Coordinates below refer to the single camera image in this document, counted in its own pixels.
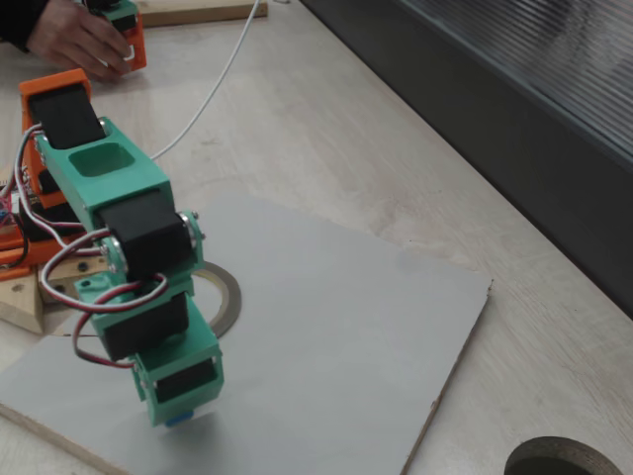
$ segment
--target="light wooden surface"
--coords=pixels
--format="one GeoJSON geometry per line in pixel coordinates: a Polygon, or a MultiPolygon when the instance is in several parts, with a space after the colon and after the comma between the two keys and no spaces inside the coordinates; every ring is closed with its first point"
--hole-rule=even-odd
{"type": "MultiPolygon", "coordinates": [[[[221,22],[247,18],[253,8],[250,0],[137,0],[145,27],[221,22]]],[[[262,0],[258,17],[266,16],[268,2],[262,0]]]]}
{"type": "MultiPolygon", "coordinates": [[[[196,110],[240,30],[147,32],[149,67],[97,86],[97,111],[156,151],[196,110]]],[[[18,82],[49,69],[8,46],[0,64],[9,160],[18,82]]],[[[502,474],[539,435],[578,439],[631,473],[633,323],[297,1],[270,4],[215,102],[159,163],[180,208],[242,190],[493,276],[411,473],[502,474]]],[[[0,323],[0,367],[35,340],[0,323]]],[[[0,473],[96,473],[4,420],[0,440],[0,473]]]]}

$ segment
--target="wooden block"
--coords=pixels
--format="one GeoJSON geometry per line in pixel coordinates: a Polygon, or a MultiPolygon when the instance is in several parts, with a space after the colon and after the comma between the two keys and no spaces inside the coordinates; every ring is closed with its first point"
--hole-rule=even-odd
{"type": "MultiPolygon", "coordinates": [[[[84,277],[108,270],[105,257],[72,257],[61,262],[50,274],[48,281],[57,290],[74,299],[78,298],[74,283],[84,277]]],[[[44,289],[40,289],[45,304],[55,300],[44,289]]]]}
{"type": "Polygon", "coordinates": [[[33,333],[44,332],[38,274],[0,282],[0,319],[33,333]]]}
{"type": "MultiPolygon", "coordinates": [[[[222,22],[248,18],[253,8],[249,0],[139,0],[144,27],[222,22]]],[[[268,3],[262,1],[257,17],[268,15],[268,3]]]]}

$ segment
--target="green robot part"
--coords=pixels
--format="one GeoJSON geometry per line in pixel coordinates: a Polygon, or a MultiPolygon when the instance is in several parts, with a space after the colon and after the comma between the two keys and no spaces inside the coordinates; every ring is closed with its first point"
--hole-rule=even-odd
{"type": "MultiPolygon", "coordinates": [[[[69,149],[52,147],[45,136],[36,138],[37,150],[51,176],[84,227],[87,230],[102,228],[101,210],[143,193],[157,191],[173,205],[169,180],[160,168],[108,119],[102,119],[101,125],[106,134],[103,139],[69,149]]],[[[191,276],[204,263],[203,237],[191,212],[179,216],[187,225],[192,249],[187,258],[164,269],[168,290],[140,308],[91,318],[106,346],[106,336],[112,329],[135,319],[147,319],[153,310],[172,299],[184,298],[186,329],[154,347],[127,355],[135,364],[133,376],[138,395],[147,401],[149,419],[154,426],[178,420],[214,400],[224,385],[218,340],[192,300],[191,276]]],[[[102,239],[101,246],[110,270],[75,284],[84,302],[94,302],[105,291],[128,280],[127,257],[116,238],[102,239]]],[[[126,294],[113,303],[133,297],[126,294]]]]}

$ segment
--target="white cable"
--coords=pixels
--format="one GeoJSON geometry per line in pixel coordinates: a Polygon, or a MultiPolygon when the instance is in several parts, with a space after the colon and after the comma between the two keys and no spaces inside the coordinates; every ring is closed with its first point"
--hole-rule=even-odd
{"type": "Polygon", "coordinates": [[[216,92],[218,91],[218,89],[222,85],[223,81],[225,80],[225,77],[228,74],[228,71],[230,70],[230,67],[232,66],[233,62],[235,61],[235,58],[237,57],[237,54],[239,53],[239,49],[241,48],[242,43],[244,43],[244,39],[246,38],[246,34],[248,33],[248,29],[250,28],[250,25],[253,23],[253,19],[255,18],[255,14],[257,13],[257,8],[259,7],[260,1],[261,0],[255,0],[255,3],[253,5],[253,9],[250,11],[250,15],[248,16],[248,20],[246,20],[246,25],[244,25],[244,29],[241,32],[241,35],[239,37],[239,40],[237,41],[237,45],[235,45],[235,49],[233,50],[232,55],[228,59],[228,63],[226,64],[225,69],[220,74],[220,77],[216,81],[216,85],[213,87],[213,89],[211,90],[209,95],[207,95],[207,98],[202,103],[202,106],[200,106],[200,109],[198,109],[198,112],[196,113],[196,115],[189,122],[189,124],[187,124],[187,127],[185,127],[183,129],[183,131],[178,135],[178,137],[176,137],[176,139],[174,139],[163,150],[161,150],[161,151],[159,151],[159,152],[157,152],[157,153],[155,153],[154,155],[151,156],[152,160],[156,160],[157,158],[161,157],[162,155],[167,153],[169,150],[171,150],[174,146],[176,146],[176,144],[179,143],[180,140],[187,135],[189,130],[193,127],[193,125],[196,123],[196,121],[200,118],[202,113],[205,112],[205,109],[207,108],[207,106],[209,105],[211,100],[214,98],[214,96],[216,95],[216,92]]]}
{"type": "MultiPolygon", "coordinates": [[[[95,314],[103,313],[113,313],[113,312],[124,312],[127,310],[135,309],[136,307],[140,307],[141,305],[147,304],[152,300],[158,298],[162,295],[169,285],[167,278],[163,274],[156,274],[155,278],[158,280],[159,284],[148,294],[137,297],[133,300],[129,300],[122,304],[90,304],[86,302],[81,302],[80,300],[73,299],[68,297],[67,295],[55,290],[52,285],[48,282],[48,277],[50,273],[56,268],[56,266],[65,259],[69,254],[75,252],[82,245],[91,242],[92,240],[99,238],[106,238],[110,235],[110,231],[107,229],[96,230],[88,233],[87,235],[80,237],[79,239],[73,241],[71,244],[64,247],[60,252],[54,255],[44,266],[42,269],[42,273],[40,274],[40,282],[42,283],[42,287],[49,293],[54,299],[59,302],[66,304],[68,307],[72,307],[73,309],[82,310],[84,312],[91,312],[95,314]]],[[[108,292],[102,294],[103,297],[109,293],[116,293],[120,289],[126,289],[132,285],[137,284],[132,282],[126,282],[125,284],[119,285],[117,287],[113,287],[108,292]]]]}
{"type": "MultiPolygon", "coordinates": [[[[16,155],[16,161],[14,163],[14,167],[13,167],[13,176],[14,176],[14,181],[18,187],[18,193],[20,195],[20,202],[22,203],[22,207],[25,211],[25,213],[27,214],[27,216],[31,219],[31,221],[33,221],[36,226],[40,229],[43,229],[44,231],[46,231],[47,233],[49,233],[56,241],[57,243],[62,247],[65,248],[68,246],[68,244],[66,244],[63,239],[61,238],[61,236],[57,233],[57,231],[50,226],[49,224],[47,224],[45,221],[43,221],[42,219],[40,219],[40,217],[38,217],[38,215],[36,215],[32,210],[31,210],[31,202],[29,201],[29,196],[27,195],[27,191],[25,190],[24,187],[24,183],[22,182],[22,159],[24,156],[24,150],[27,147],[27,143],[29,143],[29,139],[31,138],[31,134],[37,130],[39,130],[42,126],[40,124],[35,124],[34,126],[30,127],[29,129],[27,129],[24,132],[24,135],[22,136],[22,141],[20,143],[20,147],[18,148],[18,154],[16,155]]],[[[79,249],[77,251],[77,254],[79,255],[95,255],[95,253],[98,253],[99,250],[98,249],[79,249]]]]}

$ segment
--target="plywood board edge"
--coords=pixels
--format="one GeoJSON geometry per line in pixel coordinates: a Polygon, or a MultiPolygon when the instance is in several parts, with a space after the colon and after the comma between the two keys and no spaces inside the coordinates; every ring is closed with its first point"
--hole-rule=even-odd
{"type": "MultiPolygon", "coordinates": [[[[490,296],[490,291],[492,287],[493,287],[493,283],[491,282],[491,286],[488,289],[489,296],[490,296]]],[[[484,303],[484,307],[482,308],[482,310],[479,313],[479,316],[477,317],[477,321],[473,325],[473,328],[471,329],[470,333],[468,333],[468,337],[466,338],[466,341],[464,342],[464,346],[462,346],[461,351],[457,355],[457,359],[455,359],[455,364],[453,364],[453,368],[451,369],[451,372],[448,374],[448,378],[446,378],[446,382],[444,383],[444,386],[442,387],[442,390],[440,391],[439,396],[437,397],[435,401],[433,401],[433,405],[431,406],[431,410],[428,413],[428,417],[426,418],[426,421],[424,422],[424,425],[422,426],[422,430],[420,431],[419,436],[417,437],[417,440],[413,444],[413,448],[411,449],[411,452],[408,455],[407,462],[405,462],[405,466],[403,467],[403,470],[400,472],[400,475],[407,475],[409,470],[411,469],[411,466],[413,465],[413,461],[415,460],[415,456],[417,455],[417,451],[419,450],[420,446],[422,445],[422,441],[424,437],[426,436],[426,432],[428,431],[428,428],[433,422],[433,418],[435,417],[435,414],[437,413],[437,410],[439,409],[439,405],[444,399],[446,390],[450,386],[451,381],[453,380],[453,376],[455,375],[455,372],[457,371],[457,368],[459,367],[459,363],[464,358],[464,353],[466,353],[466,349],[468,348],[471,339],[473,339],[473,334],[475,334],[475,331],[479,326],[479,322],[482,319],[482,313],[484,312],[484,309],[486,308],[486,304],[488,303],[488,301],[489,300],[487,298],[486,302],[484,303]]]]}
{"type": "MultiPolygon", "coordinates": [[[[169,25],[191,25],[195,23],[226,22],[248,18],[252,6],[202,7],[192,9],[152,10],[142,12],[142,22],[145,28],[164,27],[169,25]]],[[[268,16],[268,4],[259,5],[256,17],[268,16]]]]}
{"type": "Polygon", "coordinates": [[[20,426],[21,428],[25,428],[38,437],[42,438],[46,442],[53,444],[56,447],[61,448],[62,450],[74,455],[79,460],[91,465],[97,470],[101,470],[104,473],[108,473],[110,475],[132,475],[130,472],[123,470],[107,460],[101,458],[100,456],[92,453],[87,448],[83,447],[79,443],[70,440],[63,435],[55,432],[54,430],[48,428],[47,426],[35,421],[17,411],[14,411],[10,407],[0,403],[0,416],[8,419],[12,423],[20,426]]]}

